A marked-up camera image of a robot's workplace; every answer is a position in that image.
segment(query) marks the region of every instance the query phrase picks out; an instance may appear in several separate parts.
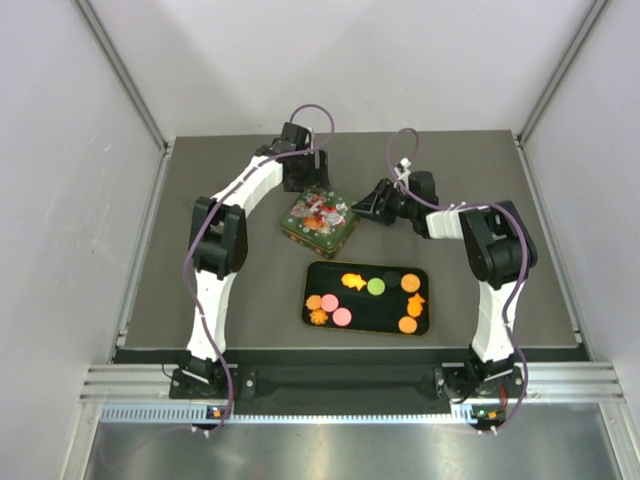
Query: black tray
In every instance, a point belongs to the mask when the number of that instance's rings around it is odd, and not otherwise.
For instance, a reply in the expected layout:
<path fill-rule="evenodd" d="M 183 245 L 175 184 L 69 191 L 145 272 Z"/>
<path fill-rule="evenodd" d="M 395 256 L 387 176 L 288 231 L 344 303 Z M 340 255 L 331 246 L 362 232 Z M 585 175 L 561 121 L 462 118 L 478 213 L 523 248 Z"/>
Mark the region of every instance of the black tray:
<path fill-rule="evenodd" d="M 369 281 L 380 278 L 385 290 L 379 296 L 369 293 L 365 285 L 360 291 L 342 284 L 342 276 L 347 273 L 359 274 Z M 416 275 L 420 279 L 417 292 L 407 293 L 400 285 L 400 279 L 406 274 Z M 398 322 L 409 316 L 407 305 L 410 297 L 419 293 L 425 300 L 422 313 L 413 317 L 417 328 L 413 333 L 400 331 Z M 306 301 L 312 295 L 333 294 L 338 297 L 339 307 L 347 308 L 352 315 L 351 323 L 338 326 L 333 322 L 332 313 L 323 325 L 311 321 L 311 310 Z M 366 265 L 341 262 L 314 262 L 309 265 L 302 300 L 302 320 L 316 328 L 337 328 L 341 330 L 363 330 L 368 332 L 394 333 L 399 335 L 424 335 L 429 330 L 429 278 L 418 268 Z"/>

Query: white panel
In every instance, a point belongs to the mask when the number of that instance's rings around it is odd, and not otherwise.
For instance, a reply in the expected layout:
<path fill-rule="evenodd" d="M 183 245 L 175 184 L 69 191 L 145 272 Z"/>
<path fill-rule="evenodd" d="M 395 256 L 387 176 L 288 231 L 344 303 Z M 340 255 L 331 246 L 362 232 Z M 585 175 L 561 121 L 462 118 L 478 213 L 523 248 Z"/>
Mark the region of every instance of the white panel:
<path fill-rule="evenodd" d="M 0 15 L 2 478 L 57 477 L 159 153 L 70 1 Z"/>
<path fill-rule="evenodd" d="M 517 131 L 589 1 L 92 3 L 163 132 L 202 135 L 307 102 L 340 131 Z"/>
<path fill-rule="evenodd" d="M 529 151 L 591 347 L 640 424 L 640 2 L 615 0 Z"/>

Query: orange fish-shaped object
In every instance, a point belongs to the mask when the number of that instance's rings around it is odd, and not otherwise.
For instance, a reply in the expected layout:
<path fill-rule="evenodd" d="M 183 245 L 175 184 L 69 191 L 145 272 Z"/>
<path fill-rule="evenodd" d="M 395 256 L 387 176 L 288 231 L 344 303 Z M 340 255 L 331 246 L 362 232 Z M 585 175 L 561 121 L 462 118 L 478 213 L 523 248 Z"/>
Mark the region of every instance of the orange fish-shaped object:
<path fill-rule="evenodd" d="M 409 304 L 407 305 L 407 313 L 412 317 L 419 317 L 422 313 L 422 304 L 425 303 L 425 299 L 416 293 L 413 297 L 409 298 Z"/>
<path fill-rule="evenodd" d="M 345 273 L 342 276 L 342 284 L 347 288 L 357 288 L 360 291 L 367 284 L 367 281 L 360 274 Z"/>

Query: gray floor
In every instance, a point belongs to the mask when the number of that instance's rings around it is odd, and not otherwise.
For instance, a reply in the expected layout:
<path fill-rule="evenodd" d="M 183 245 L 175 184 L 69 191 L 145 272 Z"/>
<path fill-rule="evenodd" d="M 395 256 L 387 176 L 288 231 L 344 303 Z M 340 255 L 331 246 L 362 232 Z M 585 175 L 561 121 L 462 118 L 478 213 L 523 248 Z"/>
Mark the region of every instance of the gray floor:
<path fill-rule="evenodd" d="M 334 188 L 362 198 L 387 176 L 389 134 L 338 134 L 328 147 Z M 185 348 L 193 306 L 182 285 L 191 206 L 224 188 L 272 136 L 178 138 L 126 340 L 127 348 Z M 430 170 L 441 203 L 512 199 L 538 246 L 518 307 L 516 337 L 529 347 L 574 346 L 575 337 L 526 177 L 507 131 L 428 132 L 414 170 Z M 399 142 L 408 152 L 408 141 Z M 427 241 L 407 221 L 358 226 L 336 260 L 423 268 L 431 329 L 422 337 L 307 327 L 300 319 L 307 266 L 319 257 L 280 232 L 296 194 L 272 191 L 249 218 L 249 258 L 231 292 L 229 348 L 465 347 L 477 324 L 478 286 L 462 242 Z"/>
<path fill-rule="evenodd" d="M 464 425 L 229 425 L 205 440 L 166 425 L 101 425 L 85 480 L 620 479 L 597 406 L 528 405 L 497 437 Z"/>

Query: black circle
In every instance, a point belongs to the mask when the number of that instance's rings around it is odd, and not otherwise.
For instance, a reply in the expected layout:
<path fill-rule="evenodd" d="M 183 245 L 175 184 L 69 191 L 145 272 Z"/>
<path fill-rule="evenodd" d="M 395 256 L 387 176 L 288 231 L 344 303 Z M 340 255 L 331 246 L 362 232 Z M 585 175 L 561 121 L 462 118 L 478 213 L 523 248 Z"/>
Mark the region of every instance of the black circle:
<path fill-rule="evenodd" d="M 382 275 L 382 280 L 384 280 L 384 283 L 387 287 L 397 287 L 398 285 L 400 285 L 401 279 L 402 277 L 400 276 L 400 274 L 392 270 L 384 272 L 384 275 Z"/>

